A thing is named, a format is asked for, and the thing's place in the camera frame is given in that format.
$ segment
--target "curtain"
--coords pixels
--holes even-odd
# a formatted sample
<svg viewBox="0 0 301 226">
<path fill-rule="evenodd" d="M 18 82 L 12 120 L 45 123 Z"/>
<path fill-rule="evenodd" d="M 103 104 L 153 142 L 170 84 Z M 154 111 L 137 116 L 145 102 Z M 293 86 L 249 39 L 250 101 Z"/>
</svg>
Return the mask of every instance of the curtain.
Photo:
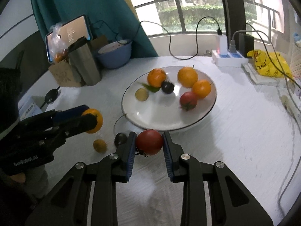
<svg viewBox="0 0 301 226">
<path fill-rule="evenodd" d="M 44 40 L 52 25 L 68 22 L 82 14 L 88 17 L 93 35 L 104 34 L 111 41 L 116 41 L 116 35 L 111 30 L 119 32 L 122 39 L 133 39 L 139 26 L 130 0 L 31 0 L 31 4 Z M 111 29 L 102 22 L 96 23 L 99 20 L 105 21 Z M 133 40 L 131 58 L 157 56 L 144 30 L 140 28 Z"/>
</svg>

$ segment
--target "power strip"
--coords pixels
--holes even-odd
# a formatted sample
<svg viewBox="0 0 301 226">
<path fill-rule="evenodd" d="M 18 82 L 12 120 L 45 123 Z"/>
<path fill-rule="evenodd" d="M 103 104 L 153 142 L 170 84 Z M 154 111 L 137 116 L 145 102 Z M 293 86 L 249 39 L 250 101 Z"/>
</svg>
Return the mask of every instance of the power strip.
<svg viewBox="0 0 301 226">
<path fill-rule="evenodd" d="M 216 50 L 212 50 L 212 58 L 217 67 L 241 67 L 243 63 L 249 62 L 249 59 L 243 57 L 238 51 L 228 52 L 228 55 L 219 55 Z"/>
</svg>

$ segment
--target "metal thermos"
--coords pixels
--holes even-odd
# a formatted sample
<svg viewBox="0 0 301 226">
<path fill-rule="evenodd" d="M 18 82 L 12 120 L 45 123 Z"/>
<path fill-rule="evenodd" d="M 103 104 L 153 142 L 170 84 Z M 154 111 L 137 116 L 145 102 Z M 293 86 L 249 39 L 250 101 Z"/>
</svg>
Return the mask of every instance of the metal thermos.
<svg viewBox="0 0 301 226">
<path fill-rule="evenodd" d="M 93 86 L 102 79 L 91 52 L 90 41 L 85 37 L 79 38 L 68 47 L 68 56 L 70 64 L 77 68 L 87 85 Z"/>
</svg>

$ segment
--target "green leaf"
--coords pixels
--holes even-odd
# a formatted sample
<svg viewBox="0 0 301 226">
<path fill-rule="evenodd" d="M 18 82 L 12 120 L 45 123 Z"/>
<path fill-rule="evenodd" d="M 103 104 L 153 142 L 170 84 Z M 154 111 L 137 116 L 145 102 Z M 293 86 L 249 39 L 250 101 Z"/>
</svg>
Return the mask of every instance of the green leaf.
<svg viewBox="0 0 301 226">
<path fill-rule="evenodd" d="M 144 86 L 147 90 L 149 90 L 151 92 L 158 92 L 160 90 L 160 87 L 152 87 L 145 83 L 141 83 L 141 85 Z"/>
</svg>

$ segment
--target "yellow package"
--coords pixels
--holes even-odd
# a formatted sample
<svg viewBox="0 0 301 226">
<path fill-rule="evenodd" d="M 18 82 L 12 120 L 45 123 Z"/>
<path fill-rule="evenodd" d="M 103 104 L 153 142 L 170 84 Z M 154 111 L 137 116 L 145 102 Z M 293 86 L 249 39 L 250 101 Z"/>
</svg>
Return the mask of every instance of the yellow package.
<svg viewBox="0 0 301 226">
<path fill-rule="evenodd" d="M 282 71 L 282 68 L 277 60 L 277 57 L 275 53 L 270 53 L 269 55 L 271 59 L 273 60 L 274 64 L 277 66 L 278 69 Z M 255 66 L 258 71 L 258 73 L 262 76 L 270 76 L 270 77 L 284 77 L 281 72 L 279 72 L 275 66 L 270 61 L 268 55 L 266 52 L 261 50 L 253 50 L 247 53 L 248 57 L 252 57 L 255 60 Z M 290 71 L 290 67 L 286 63 L 285 59 L 280 55 L 280 53 L 277 52 L 278 59 L 284 69 L 284 72 L 291 76 L 292 73 Z"/>
</svg>

